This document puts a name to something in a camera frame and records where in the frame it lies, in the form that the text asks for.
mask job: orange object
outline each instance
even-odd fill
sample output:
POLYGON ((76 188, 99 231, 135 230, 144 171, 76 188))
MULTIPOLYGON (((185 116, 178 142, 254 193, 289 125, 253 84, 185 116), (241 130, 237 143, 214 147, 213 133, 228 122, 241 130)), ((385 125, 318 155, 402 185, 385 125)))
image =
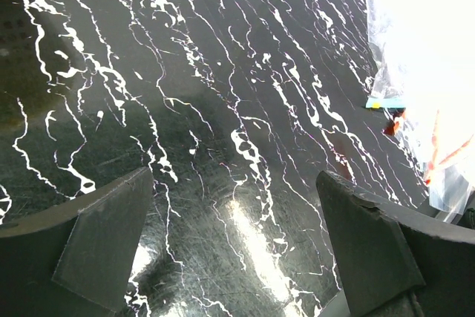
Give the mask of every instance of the orange object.
POLYGON ((401 128, 402 123, 406 119, 406 110, 404 110, 400 115, 395 115, 393 117, 393 122, 384 130, 386 135, 395 135, 398 130, 401 128))
POLYGON ((470 139, 465 141, 462 146, 460 146, 457 150, 449 154, 442 160, 439 160, 439 111, 437 111, 436 115, 436 122, 434 124, 433 134, 432 134, 432 145, 433 145, 433 154, 432 160, 429 162, 429 166, 427 168, 427 172, 425 173, 425 182, 427 185, 430 185, 431 176, 432 174, 440 169, 445 169, 454 164, 456 158, 460 157, 460 155, 466 151, 467 147, 474 140, 474 136, 472 135, 470 139))

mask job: marble countertop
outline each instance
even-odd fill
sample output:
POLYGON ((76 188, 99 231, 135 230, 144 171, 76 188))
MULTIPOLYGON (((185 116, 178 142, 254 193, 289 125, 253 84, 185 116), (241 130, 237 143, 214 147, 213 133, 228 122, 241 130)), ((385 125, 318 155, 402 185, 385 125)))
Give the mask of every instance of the marble countertop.
POLYGON ((416 207, 363 109, 364 0, 0 0, 3 223, 140 166, 123 316, 317 316, 341 288, 315 179, 416 207))

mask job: black marble surface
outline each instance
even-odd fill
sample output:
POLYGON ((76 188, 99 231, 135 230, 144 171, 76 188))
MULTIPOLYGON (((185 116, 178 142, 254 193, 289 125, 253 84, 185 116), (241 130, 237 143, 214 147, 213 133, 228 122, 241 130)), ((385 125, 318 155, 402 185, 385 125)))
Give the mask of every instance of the black marble surface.
POLYGON ((364 0, 0 0, 3 223, 150 166, 123 316, 317 316, 329 169, 418 206, 364 0))

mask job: white vein pattern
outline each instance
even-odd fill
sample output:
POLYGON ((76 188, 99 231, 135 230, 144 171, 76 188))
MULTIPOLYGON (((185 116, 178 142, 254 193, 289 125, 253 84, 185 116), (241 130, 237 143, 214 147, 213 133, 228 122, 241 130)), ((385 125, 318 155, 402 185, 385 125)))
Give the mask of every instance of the white vein pattern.
MULTIPOLYGON (((16 98, 16 175, 61 201, 154 173, 124 316, 317 316, 341 288, 317 174, 423 199, 386 118, 361 108, 364 0, 19 2, 56 100, 16 98)), ((23 214, 7 176, 0 194, 1 220, 23 214)))

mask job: clear plastic wrap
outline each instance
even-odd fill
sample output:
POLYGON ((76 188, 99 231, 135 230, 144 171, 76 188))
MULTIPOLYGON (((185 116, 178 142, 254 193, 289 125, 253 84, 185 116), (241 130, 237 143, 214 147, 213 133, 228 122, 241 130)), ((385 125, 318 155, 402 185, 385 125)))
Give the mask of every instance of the clear plastic wrap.
POLYGON ((431 206, 458 214, 475 186, 475 27, 467 4, 367 0, 378 66, 367 107, 405 108, 395 136, 418 161, 431 206))

